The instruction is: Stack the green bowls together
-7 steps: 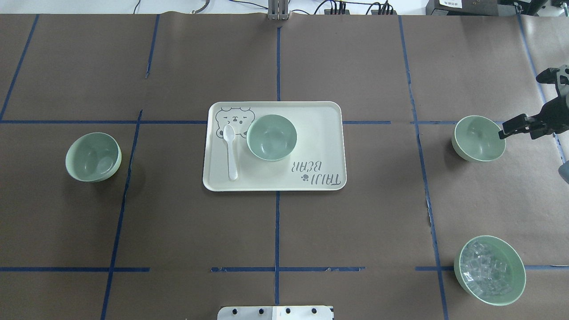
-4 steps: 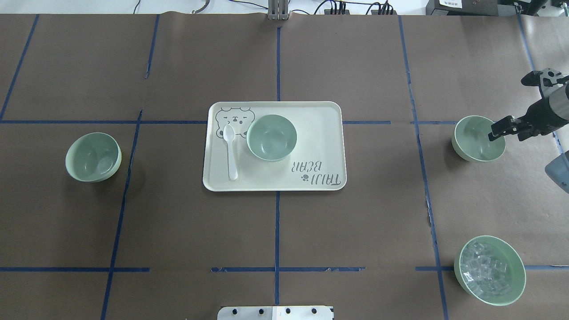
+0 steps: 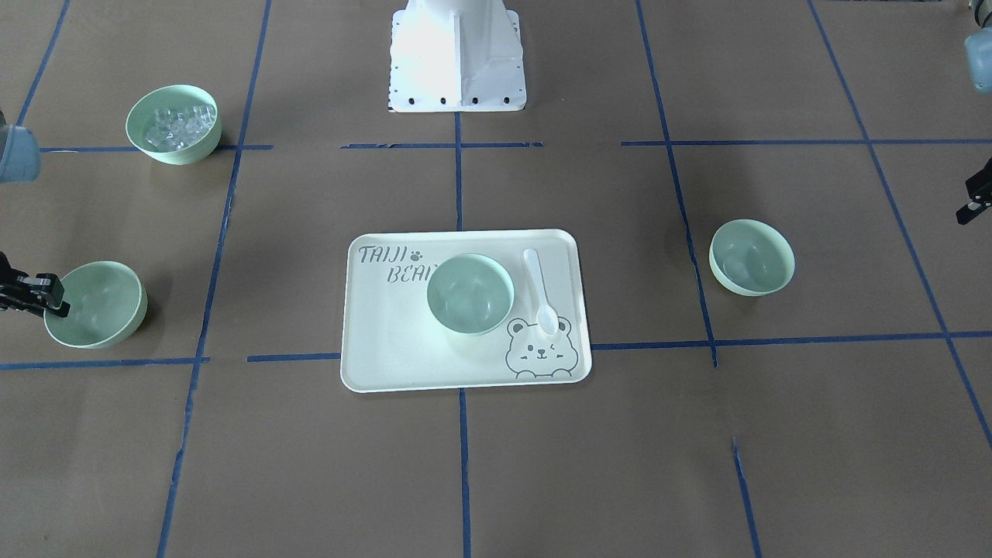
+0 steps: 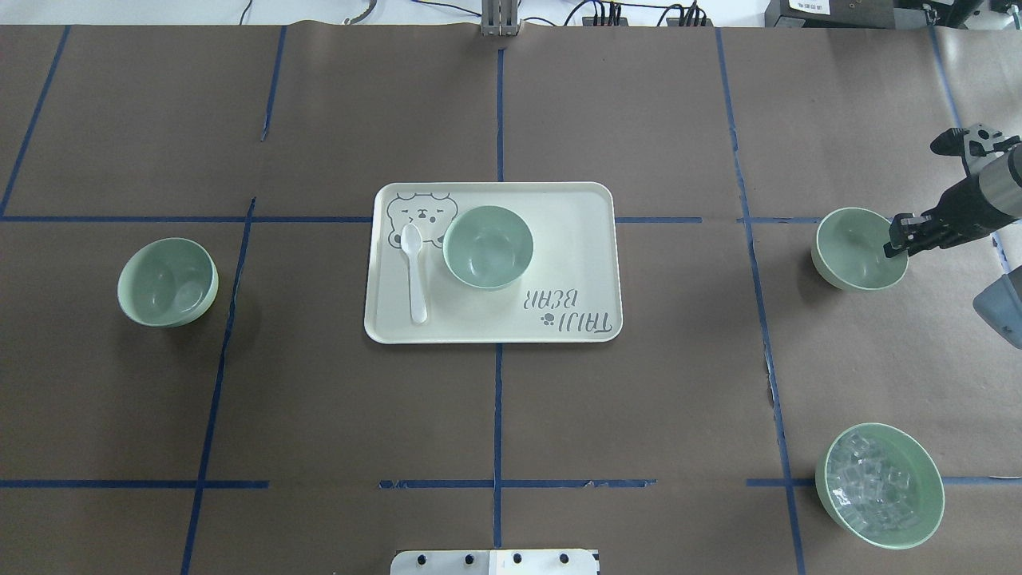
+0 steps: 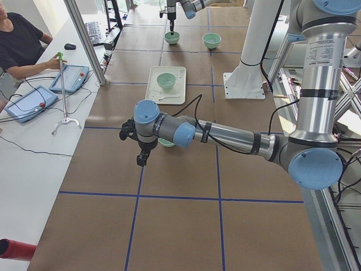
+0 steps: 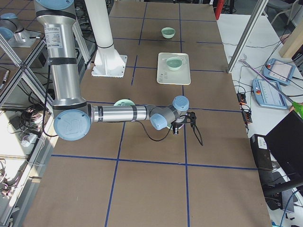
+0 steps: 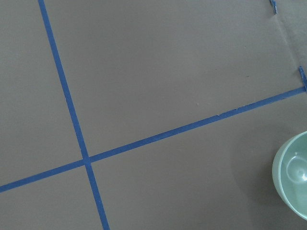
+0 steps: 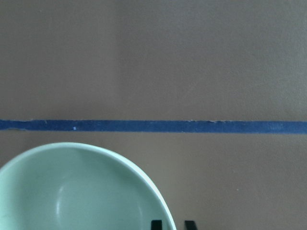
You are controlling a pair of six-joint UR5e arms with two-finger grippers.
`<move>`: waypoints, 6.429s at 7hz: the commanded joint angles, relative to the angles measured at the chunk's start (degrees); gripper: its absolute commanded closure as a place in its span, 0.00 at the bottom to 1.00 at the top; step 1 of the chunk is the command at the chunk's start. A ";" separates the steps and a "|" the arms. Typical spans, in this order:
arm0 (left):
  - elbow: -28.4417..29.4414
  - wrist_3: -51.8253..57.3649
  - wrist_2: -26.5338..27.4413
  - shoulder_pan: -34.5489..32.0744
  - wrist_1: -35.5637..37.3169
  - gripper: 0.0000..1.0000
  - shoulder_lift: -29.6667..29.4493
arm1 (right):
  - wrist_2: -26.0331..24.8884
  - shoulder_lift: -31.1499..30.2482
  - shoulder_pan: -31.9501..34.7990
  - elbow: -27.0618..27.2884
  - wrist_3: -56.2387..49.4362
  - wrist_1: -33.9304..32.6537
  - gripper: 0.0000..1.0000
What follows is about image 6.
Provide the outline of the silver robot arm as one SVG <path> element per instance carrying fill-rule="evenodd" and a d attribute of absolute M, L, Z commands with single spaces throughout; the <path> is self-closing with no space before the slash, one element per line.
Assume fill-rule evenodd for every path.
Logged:
<path fill-rule="evenodd" d="M 72 0 L 36 0 L 36 18 L 43 25 L 48 49 L 49 71 L 53 74 L 55 100 L 53 101 L 56 134 L 69 141 L 86 136 L 95 122 L 141 122 L 149 120 L 161 130 L 169 127 L 177 132 L 188 123 L 189 100 L 177 96 L 166 107 L 154 105 L 93 106 L 80 91 L 80 78 L 75 54 L 73 26 L 77 21 Z M 121 78 L 127 57 L 114 47 L 106 3 L 85 2 L 98 47 L 94 76 Z"/>

